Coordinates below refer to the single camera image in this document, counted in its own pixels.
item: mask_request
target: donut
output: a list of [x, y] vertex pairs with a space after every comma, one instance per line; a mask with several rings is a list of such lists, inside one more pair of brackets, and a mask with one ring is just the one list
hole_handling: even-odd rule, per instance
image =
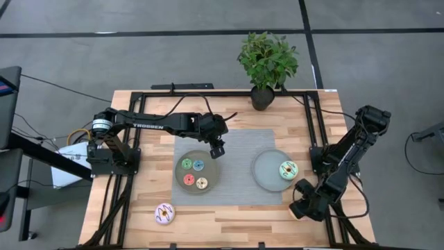
[[283, 162], [279, 166], [279, 174], [285, 180], [293, 180], [298, 174], [298, 166], [292, 161]]
[[188, 159], [188, 158], [183, 159], [183, 161], [182, 161], [183, 169], [188, 170], [191, 168], [191, 166], [193, 166], [193, 162], [190, 159]]
[[208, 181], [206, 178], [200, 177], [196, 181], [196, 186], [198, 189], [205, 189], [208, 186]]
[[174, 219], [174, 215], [174, 207], [168, 203], [158, 205], [154, 212], [155, 221], [161, 225], [170, 224]]
[[193, 185], [194, 184], [194, 176], [192, 174], [187, 174], [183, 177], [183, 183], [185, 185]]
[[193, 169], [196, 171], [200, 171], [202, 170], [204, 167], [203, 161], [202, 160], [197, 160], [193, 163]]

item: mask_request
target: black pot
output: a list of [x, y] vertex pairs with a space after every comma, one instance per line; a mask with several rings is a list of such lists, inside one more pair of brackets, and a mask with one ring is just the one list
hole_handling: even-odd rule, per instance
[[256, 86], [251, 89], [251, 103], [255, 110], [263, 111], [275, 99], [275, 92], [270, 86], [265, 90], [260, 90]]

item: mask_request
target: green frosted donut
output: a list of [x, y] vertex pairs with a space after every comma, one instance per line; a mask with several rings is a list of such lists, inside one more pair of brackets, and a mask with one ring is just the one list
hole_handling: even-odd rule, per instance
[[279, 166], [279, 174], [286, 180], [293, 180], [298, 175], [298, 166], [292, 161], [283, 162]]
[[193, 166], [193, 161], [190, 159], [183, 159], [182, 167], [186, 170], [190, 169]]

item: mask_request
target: red frosted donut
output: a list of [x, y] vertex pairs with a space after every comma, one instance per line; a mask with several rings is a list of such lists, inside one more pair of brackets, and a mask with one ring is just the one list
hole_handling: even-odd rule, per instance
[[193, 185], [194, 184], [194, 176], [192, 174], [187, 174], [183, 178], [183, 183], [185, 183], [185, 185]]

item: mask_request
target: potted plant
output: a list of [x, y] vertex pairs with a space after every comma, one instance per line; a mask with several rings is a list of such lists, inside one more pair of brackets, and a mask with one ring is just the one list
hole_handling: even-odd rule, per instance
[[255, 110], [265, 110], [275, 98], [273, 88], [282, 86], [288, 77], [293, 77], [298, 68], [296, 47], [289, 47], [285, 36], [273, 35], [275, 40], [267, 39], [267, 32], [261, 35], [248, 34], [242, 40], [242, 51], [237, 60], [244, 66], [250, 83], [255, 86], [251, 90], [251, 102]]

